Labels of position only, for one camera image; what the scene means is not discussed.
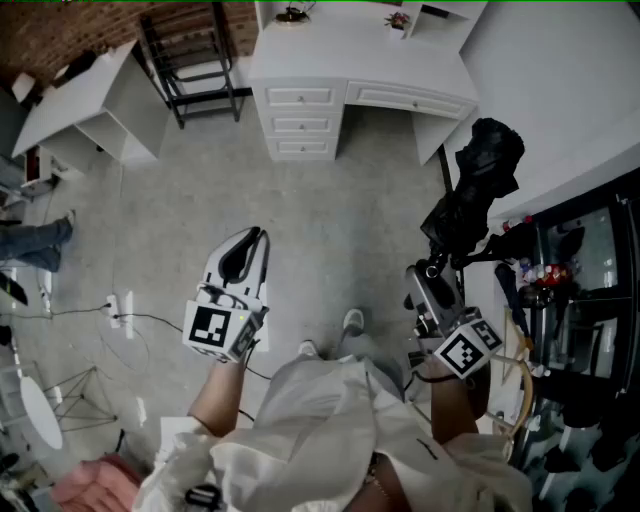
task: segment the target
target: white drawer unit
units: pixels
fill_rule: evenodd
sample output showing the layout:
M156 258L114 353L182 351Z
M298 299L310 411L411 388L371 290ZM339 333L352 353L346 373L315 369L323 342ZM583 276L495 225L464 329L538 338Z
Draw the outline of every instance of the white drawer unit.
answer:
M273 160L333 160L338 138L267 137L267 146Z
M337 137L342 114L338 112L261 113L267 137Z
M474 104L421 89L369 82L349 82L346 103L411 110L450 119L464 119Z
M342 112L346 80L259 80L251 83L259 109Z

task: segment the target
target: white plug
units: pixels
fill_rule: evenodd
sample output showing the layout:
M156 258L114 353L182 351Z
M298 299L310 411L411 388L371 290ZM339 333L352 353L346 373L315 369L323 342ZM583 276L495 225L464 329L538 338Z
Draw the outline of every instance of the white plug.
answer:
M42 297L42 304L47 314L51 314L51 297L44 286L40 286L40 297Z
M107 302L109 303L109 321L111 322L111 328L117 329L122 326L122 322L117 318L120 314L118 298L115 295L107 295Z

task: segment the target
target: brick wall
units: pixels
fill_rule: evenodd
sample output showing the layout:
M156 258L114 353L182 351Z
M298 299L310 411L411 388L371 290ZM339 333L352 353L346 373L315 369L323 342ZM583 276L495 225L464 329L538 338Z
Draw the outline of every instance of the brick wall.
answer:
M253 2L224 2L236 55L251 55L258 36ZM141 14L202 10L201 3L41 3L0 5L0 81L10 86L20 71L47 85L84 50L103 51L138 39Z

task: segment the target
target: wire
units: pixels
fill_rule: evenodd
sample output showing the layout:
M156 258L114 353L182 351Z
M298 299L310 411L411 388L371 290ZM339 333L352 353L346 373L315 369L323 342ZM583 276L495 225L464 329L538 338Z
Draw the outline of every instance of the wire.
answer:
M46 315L33 315L33 316L26 316L26 315L16 315L15 313L0 313L0 315L3 316L12 316L15 318L44 318L45 320L53 320L53 318L55 318L56 316L62 316L62 315L70 315L70 314L75 314L75 313L92 313L94 311L100 311L104 308L108 308L111 304L107 303L104 306L100 306L99 308L91 308L91 309L70 309L69 311L60 311L58 313L54 313L53 311L51 311L51 314L46 316Z
M244 363L244 368L245 370L247 370L250 373L253 373L254 375L257 375L258 377L264 379L264 380L271 380L271 377L267 377L266 375L262 375L261 373L256 372L255 370L252 370L251 368L249 368L249 359L251 359L251 356L253 355L253 351L256 348L256 345L260 343L260 340L254 340L254 342L251 344L251 348L249 349L249 353L247 354L247 360Z
M117 320L118 318L123 318L125 316L141 316L144 318L153 318L154 320L158 320L159 322L163 322L168 326L173 327L176 331L183 332L182 329L180 329L180 327L172 324L171 322L169 322L169 320L165 320L164 318L160 318L159 316L149 315L147 313L124 313L122 315L113 315L113 317L111 318L115 318Z
M116 213L114 217L117 216L117 220L120 220L120 203L122 202L122 184L124 183L124 165L120 164L120 183L118 184L118 203L116 204ZM113 233L113 261L111 262L111 293L113 295L116 294L116 254L118 248L118 235L120 231L118 229L114 229Z
M238 409L238 412L243 416L246 416L247 418L249 418L251 421L256 421L255 418L251 416L251 414L244 412L242 409Z
M414 378L417 378L418 380L420 380L422 382L426 382L427 384L438 384L439 382L446 382L448 380L457 379L458 376L455 373L452 373L451 375L445 375L444 377L435 377L433 379L428 379L427 377L423 377L422 375L420 375L418 372L413 372L411 374L411 379L409 379L409 382L404 387L405 391L407 389L409 389L411 384L413 384L413 379Z
M47 207L44 210L44 217L42 217L43 226L47 223L47 217L49 216L49 208L51 207L51 203L53 202L53 194L55 193L56 188L58 187L55 187L49 194L49 202L47 203Z
M132 372L139 374L139 375L144 375L147 373L147 369L149 368L149 363L151 362L151 350L149 349L149 343L147 343L147 340L145 339L145 337L140 334L140 331L138 331L133 325L131 325L130 323L128 323L128 325L131 327L131 329L133 329L133 331L135 331L135 333L140 336L140 339L142 340L142 342L144 343L144 348L147 352L147 362L144 365L144 369L142 371L138 371L136 370L134 367L128 365L127 363L124 362L124 360L118 355L118 353L113 349L113 347L107 343L107 341L104 339L104 337L102 336L102 331L100 330L100 327L98 326L98 324L96 323L96 329L98 331L98 336L100 336L100 341L104 344L104 346L106 346L109 351L116 357L116 359L118 361L120 361L120 363L123 366L126 366L129 370L131 370Z

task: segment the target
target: jeans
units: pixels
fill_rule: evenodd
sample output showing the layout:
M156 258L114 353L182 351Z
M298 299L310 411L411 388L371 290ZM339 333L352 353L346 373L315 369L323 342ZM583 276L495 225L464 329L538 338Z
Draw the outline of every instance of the jeans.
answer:
M28 265L57 272L60 251L54 246L71 239L73 228L67 219L44 226L8 226L0 228L0 259L17 259Z
M354 356L358 361L366 358L397 388L400 399L404 399L402 368L398 362L384 349L380 348L367 333L352 325L347 326L342 334L342 341L336 348L335 358L342 359Z

